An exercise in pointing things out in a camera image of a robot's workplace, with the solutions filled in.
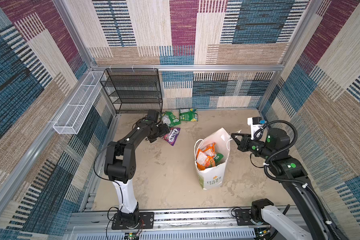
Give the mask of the purple berries candy bag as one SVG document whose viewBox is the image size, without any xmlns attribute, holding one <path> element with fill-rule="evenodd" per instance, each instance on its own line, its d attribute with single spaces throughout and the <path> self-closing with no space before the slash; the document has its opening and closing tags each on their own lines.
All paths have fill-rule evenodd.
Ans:
<svg viewBox="0 0 360 240">
<path fill-rule="evenodd" d="M 167 143 L 169 143 L 171 146 L 174 146 L 176 143 L 176 140 L 180 134 L 181 129 L 180 128 L 170 128 L 170 132 L 162 137 L 163 140 L 165 140 Z"/>
</svg>

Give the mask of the green snack bag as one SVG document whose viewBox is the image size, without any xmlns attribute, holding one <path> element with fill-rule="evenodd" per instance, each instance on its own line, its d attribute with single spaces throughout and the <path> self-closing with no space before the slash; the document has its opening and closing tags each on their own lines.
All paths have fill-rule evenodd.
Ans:
<svg viewBox="0 0 360 240">
<path fill-rule="evenodd" d="M 223 162 L 224 155 L 221 153 L 216 153 L 214 156 L 215 165 L 218 166 Z"/>
<path fill-rule="evenodd" d="M 179 118 L 181 121 L 197 122 L 197 109 L 179 109 Z"/>
<path fill-rule="evenodd" d="M 181 124 L 181 121 L 170 111 L 166 111 L 162 115 L 162 122 L 169 127 L 175 127 Z"/>
</svg>

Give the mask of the white paper bag with print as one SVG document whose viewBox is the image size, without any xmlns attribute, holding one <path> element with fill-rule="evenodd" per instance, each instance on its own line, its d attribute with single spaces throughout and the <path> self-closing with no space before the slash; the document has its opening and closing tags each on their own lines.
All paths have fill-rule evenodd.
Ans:
<svg viewBox="0 0 360 240">
<path fill-rule="evenodd" d="M 222 185 L 231 150 L 231 136 L 221 128 L 194 145 L 194 163 L 203 190 Z"/>
</svg>

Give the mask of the small orange snack bag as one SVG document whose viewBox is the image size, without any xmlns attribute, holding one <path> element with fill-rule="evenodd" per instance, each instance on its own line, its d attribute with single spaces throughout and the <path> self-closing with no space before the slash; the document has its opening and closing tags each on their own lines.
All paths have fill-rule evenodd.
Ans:
<svg viewBox="0 0 360 240">
<path fill-rule="evenodd" d="M 210 157 L 215 157 L 216 156 L 216 149 L 215 149 L 215 145 L 216 143 L 213 142 L 213 143 L 210 143 L 208 145 L 206 145 L 204 148 L 202 148 L 202 152 L 207 155 L 207 156 L 210 156 Z"/>
</svg>

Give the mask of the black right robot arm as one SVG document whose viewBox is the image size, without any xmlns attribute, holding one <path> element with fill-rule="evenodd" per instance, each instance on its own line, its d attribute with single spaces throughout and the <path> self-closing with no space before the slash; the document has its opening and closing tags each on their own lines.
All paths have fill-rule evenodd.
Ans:
<svg viewBox="0 0 360 240">
<path fill-rule="evenodd" d="M 289 149 L 298 139 L 295 126 L 279 121 L 293 131 L 291 138 L 283 129 L 273 128 L 275 121 L 266 122 L 261 117 L 248 118 L 250 134 L 232 133 L 231 138 L 241 152 L 250 152 L 264 159 L 262 169 L 270 180 L 280 183 L 296 204 L 307 230 L 291 221 L 268 199 L 254 201 L 251 218 L 254 224 L 267 223 L 287 240 L 345 240 L 315 192 L 308 173 L 299 160 L 289 155 Z"/>
</svg>

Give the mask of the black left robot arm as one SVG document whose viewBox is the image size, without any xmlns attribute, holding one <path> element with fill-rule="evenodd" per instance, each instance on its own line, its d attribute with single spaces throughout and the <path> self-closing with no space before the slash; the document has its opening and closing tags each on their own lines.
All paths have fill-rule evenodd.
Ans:
<svg viewBox="0 0 360 240">
<path fill-rule="evenodd" d="M 133 177 L 137 169 L 136 149 L 143 141 L 153 143 L 170 132 L 161 118 L 160 112 L 149 110 L 124 138 L 107 145 L 104 173 L 107 180 L 113 183 L 119 199 L 115 223 L 134 227 L 140 222 L 139 204 L 133 189 Z"/>
</svg>

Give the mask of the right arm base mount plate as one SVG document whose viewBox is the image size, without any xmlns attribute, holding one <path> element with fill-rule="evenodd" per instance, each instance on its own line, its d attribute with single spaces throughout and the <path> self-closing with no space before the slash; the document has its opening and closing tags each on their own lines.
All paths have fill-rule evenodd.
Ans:
<svg viewBox="0 0 360 240">
<path fill-rule="evenodd" d="M 231 215 L 236 219 L 238 226 L 263 226 L 269 225 L 267 222 L 254 221 L 251 218 L 251 210 L 242 208 L 233 208 Z"/>
</svg>

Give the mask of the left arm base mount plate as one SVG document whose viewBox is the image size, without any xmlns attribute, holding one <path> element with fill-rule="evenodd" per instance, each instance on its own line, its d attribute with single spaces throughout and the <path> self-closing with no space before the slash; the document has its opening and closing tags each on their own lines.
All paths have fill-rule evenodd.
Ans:
<svg viewBox="0 0 360 240">
<path fill-rule="evenodd" d="M 154 212 L 141 212 L 126 214 L 117 212 L 112 220 L 112 230 L 137 230 L 143 227 L 145 229 L 152 229 L 154 226 L 155 213 Z"/>
</svg>

